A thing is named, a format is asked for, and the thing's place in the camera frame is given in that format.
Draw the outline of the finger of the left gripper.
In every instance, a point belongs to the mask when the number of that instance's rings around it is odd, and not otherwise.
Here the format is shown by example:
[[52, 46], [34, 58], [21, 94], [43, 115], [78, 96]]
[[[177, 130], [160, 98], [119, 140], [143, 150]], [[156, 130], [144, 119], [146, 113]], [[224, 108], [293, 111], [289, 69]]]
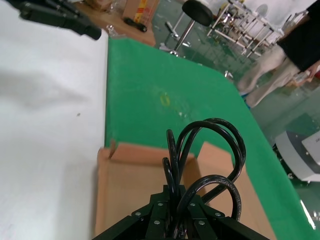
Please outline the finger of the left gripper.
[[46, 3], [53, 8], [56, 8], [57, 10], [72, 13], [77, 16], [81, 15], [81, 13], [74, 6], [74, 4], [67, 0], [46, 0]]
[[98, 40], [102, 35], [101, 28], [79, 10], [81, 15], [77, 16], [58, 10], [47, 4], [46, 1], [22, 1], [19, 3], [19, 11], [20, 16], [27, 21], [72, 30], [93, 40]]

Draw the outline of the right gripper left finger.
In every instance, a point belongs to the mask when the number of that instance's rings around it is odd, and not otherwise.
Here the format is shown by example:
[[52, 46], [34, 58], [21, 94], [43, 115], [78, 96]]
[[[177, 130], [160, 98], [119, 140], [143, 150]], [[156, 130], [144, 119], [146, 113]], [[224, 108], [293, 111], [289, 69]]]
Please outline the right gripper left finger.
[[169, 240], [170, 197], [167, 185], [161, 193], [152, 194], [149, 204], [132, 212], [95, 240]]

